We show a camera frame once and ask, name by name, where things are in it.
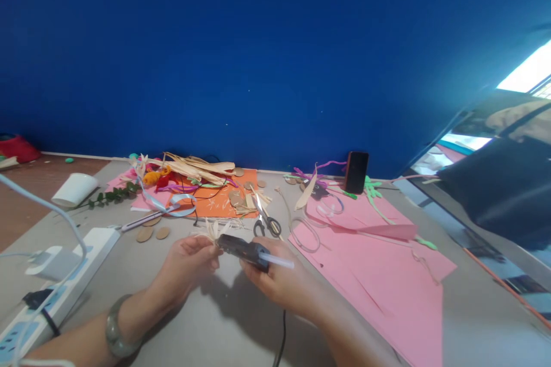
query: scissors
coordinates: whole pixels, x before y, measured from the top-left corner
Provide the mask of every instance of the scissors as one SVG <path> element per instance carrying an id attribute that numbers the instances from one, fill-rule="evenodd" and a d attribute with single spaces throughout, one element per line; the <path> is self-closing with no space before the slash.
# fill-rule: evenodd
<path id="1" fill-rule="evenodd" d="M 254 236 L 259 236 L 257 234 L 257 228 L 262 232 L 262 236 L 266 236 L 266 228 L 270 231 L 271 235 L 274 238 L 279 238 L 281 236 L 281 225 L 274 218 L 270 218 L 266 211 L 262 209 L 262 204 L 260 203 L 260 197 L 255 193 L 253 198 L 254 206 L 257 207 L 260 216 L 258 220 L 254 223 L 253 234 Z"/>

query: power strip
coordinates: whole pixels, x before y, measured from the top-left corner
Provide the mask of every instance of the power strip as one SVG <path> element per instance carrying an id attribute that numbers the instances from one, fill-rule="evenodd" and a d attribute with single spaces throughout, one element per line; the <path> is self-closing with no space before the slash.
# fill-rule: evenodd
<path id="1" fill-rule="evenodd" d="M 71 308 L 101 266 L 107 254 L 117 240 L 120 234 L 111 228 L 92 228 L 88 235 L 84 237 L 84 243 L 87 246 L 86 259 L 80 265 L 79 269 L 67 280 L 54 296 L 48 297 L 48 304 L 45 309 L 52 317 L 56 325 L 61 324 Z M 81 255 L 80 247 L 77 246 L 74 253 Z M 45 283 L 42 289 L 55 288 L 57 284 Z M 24 308 L 11 322 L 10 325 L 0 335 L 0 366 L 8 366 L 14 356 L 15 343 L 22 334 L 25 325 L 30 321 L 30 316 L 34 311 Z M 22 344 L 21 354 L 39 347 L 50 338 L 53 333 L 42 315 L 38 315 L 27 329 Z"/>

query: window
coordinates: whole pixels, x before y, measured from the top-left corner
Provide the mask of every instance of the window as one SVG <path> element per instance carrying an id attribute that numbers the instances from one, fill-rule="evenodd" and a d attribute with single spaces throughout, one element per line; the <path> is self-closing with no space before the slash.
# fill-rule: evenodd
<path id="1" fill-rule="evenodd" d="M 519 67 L 517 67 L 499 85 L 498 89 L 528 93 L 535 96 L 551 95 L 549 82 L 544 82 L 551 75 L 551 41 L 537 49 Z"/>

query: cup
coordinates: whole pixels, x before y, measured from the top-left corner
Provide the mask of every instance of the cup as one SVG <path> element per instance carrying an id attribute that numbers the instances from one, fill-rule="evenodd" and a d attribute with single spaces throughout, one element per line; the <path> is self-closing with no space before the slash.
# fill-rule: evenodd
<path id="1" fill-rule="evenodd" d="M 74 208 L 99 186 L 96 178 L 81 173 L 72 173 L 52 197 L 52 202 L 66 208 Z"/>

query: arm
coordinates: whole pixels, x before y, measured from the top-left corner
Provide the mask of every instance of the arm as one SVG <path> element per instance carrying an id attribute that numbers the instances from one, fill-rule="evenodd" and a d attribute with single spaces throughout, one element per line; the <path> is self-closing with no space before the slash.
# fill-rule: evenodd
<path id="1" fill-rule="evenodd" d="M 176 241 L 151 285 L 127 299 L 118 324 L 126 343 L 137 342 L 168 312 L 178 308 L 194 288 L 197 278 L 214 272 L 221 254 L 204 237 Z M 28 354 L 28 359 L 69 360 L 76 367 L 110 367 L 119 359 L 109 351 L 105 339 L 107 312 L 97 315 Z"/>
<path id="2" fill-rule="evenodd" d="M 396 358 L 389 357 L 374 345 L 374 337 L 343 298 L 319 283 L 284 242 L 264 237 L 257 237 L 254 241 L 264 245 L 273 255 L 293 261 L 294 269 L 270 266 L 265 274 L 241 261 L 247 277 L 270 300 L 316 325 L 325 336 L 339 367 L 397 365 Z"/>

